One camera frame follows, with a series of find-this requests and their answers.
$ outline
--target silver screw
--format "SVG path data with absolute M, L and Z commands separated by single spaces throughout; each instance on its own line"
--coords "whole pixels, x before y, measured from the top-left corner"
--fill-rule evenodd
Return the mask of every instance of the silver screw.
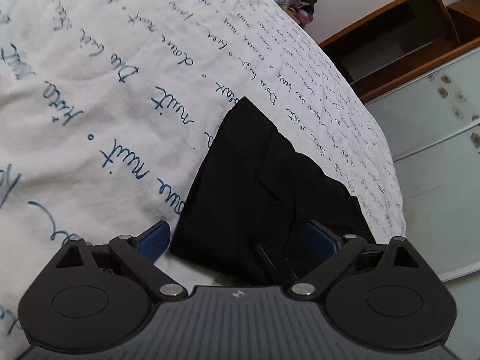
M 315 287 L 308 283 L 296 283 L 292 285 L 292 292 L 297 295 L 310 295 L 315 292 Z
M 164 284 L 160 287 L 160 293 L 165 296 L 178 296 L 183 292 L 183 287 L 180 284 Z

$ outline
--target white bed sheet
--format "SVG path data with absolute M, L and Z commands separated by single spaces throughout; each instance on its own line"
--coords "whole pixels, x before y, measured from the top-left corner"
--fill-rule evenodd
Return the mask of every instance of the white bed sheet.
M 0 47 L 0 359 L 26 348 L 18 301 L 69 235 L 175 228 L 244 95 L 358 196 L 378 242 L 405 233 L 382 131 L 272 0 L 0 0 Z M 217 277 L 156 265 L 188 288 Z

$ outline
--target folded black fabric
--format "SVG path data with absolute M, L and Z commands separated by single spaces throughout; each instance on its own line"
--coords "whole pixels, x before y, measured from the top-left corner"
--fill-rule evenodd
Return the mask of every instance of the folded black fabric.
M 291 143 L 246 97 L 225 116 L 195 177 L 170 252 L 252 285 L 271 280 L 262 244 L 298 277 L 322 261 L 302 244 L 316 220 L 338 235 L 375 243 L 358 200 Z

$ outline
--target gray ribbed surface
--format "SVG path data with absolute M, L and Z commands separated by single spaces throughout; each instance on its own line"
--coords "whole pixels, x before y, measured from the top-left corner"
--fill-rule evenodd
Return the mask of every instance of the gray ribbed surface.
M 34 348 L 21 360 L 453 360 L 441 347 L 411 355 L 374 352 L 333 330 L 313 303 L 277 287 L 199 287 L 187 300 L 162 305 L 136 337 L 96 354 Z

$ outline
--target white fabric with blue writing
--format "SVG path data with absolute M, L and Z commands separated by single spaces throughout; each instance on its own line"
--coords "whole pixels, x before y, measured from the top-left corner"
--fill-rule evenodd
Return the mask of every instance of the white fabric with blue writing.
M 272 0 L 0 0 L 0 48 L 0 359 L 27 347 L 18 302 L 68 237 L 175 228 L 242 96 L 358 197 L 378 242 L 405 233 L 382 131 Z M 189 289 L 218 276 L 156 265 Z

